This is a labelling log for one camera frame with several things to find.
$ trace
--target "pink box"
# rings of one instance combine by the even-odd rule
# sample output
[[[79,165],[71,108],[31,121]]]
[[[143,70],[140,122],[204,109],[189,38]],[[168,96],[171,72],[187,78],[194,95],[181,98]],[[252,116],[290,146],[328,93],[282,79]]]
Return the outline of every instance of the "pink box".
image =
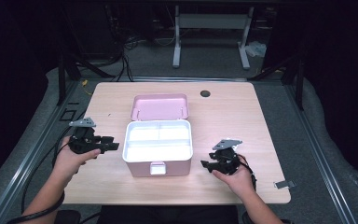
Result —
[[[187,97],[138,95],[127,126],[123,160],[133,176],[188,175],[193,147]]]

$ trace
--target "person's left hand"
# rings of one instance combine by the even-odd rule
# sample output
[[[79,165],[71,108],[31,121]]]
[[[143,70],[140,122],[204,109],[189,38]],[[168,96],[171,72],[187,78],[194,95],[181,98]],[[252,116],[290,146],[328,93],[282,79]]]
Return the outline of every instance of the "person's left hand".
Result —
[[[100,149],[94,149],[92,151],[76,154],[68,146],[69,136],[66,136],[62,140],[62,150],[57,156],[52,174],[64,181],[65,185],[72,179],[72,176],[77,173],[80,166],[85,164],[86,161],[96,158],[100,153]]]

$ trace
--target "box lid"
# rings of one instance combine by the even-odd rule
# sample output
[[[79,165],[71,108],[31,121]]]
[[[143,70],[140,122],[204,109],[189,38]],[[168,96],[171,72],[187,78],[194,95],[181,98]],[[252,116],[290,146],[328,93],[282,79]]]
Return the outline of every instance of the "box lid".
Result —
[[[145,94],[133,99],[132,120],[171,120],[188,117],[187,96],[182,93]]]

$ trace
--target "white latch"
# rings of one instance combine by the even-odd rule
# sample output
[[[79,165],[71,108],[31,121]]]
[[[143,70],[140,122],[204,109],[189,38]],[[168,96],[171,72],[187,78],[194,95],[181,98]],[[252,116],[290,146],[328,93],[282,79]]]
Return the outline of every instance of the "white latch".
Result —
[[[165,175],[167,170],[165,167],[165,162],[163,161],[153,161],[150,163],[150,174],[151,175]]]

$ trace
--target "light wood tabletop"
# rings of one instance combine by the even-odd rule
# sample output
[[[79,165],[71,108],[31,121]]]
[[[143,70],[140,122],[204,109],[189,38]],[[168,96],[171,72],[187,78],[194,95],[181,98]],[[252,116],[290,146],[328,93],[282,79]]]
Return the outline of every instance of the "light wood tabletop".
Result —
[[[200,95],[209,91],[209,97]],[[189,175],[133,177],[122,152],[133,99],[140,94],[183,93],[187,96],[193,143]],[[98,84],[85,118],[96,123],[95,135],[113,136],[118,151],[106,151],[88,161],[65,189],[64,203],[83,204],[237,204],[228,186],[203,168],[222,139],[243,143],[255,172],[257,193],[265,203],[288,203],[288,189],[274,182],[285,178],[254,86],[247,82],[121,82]]]

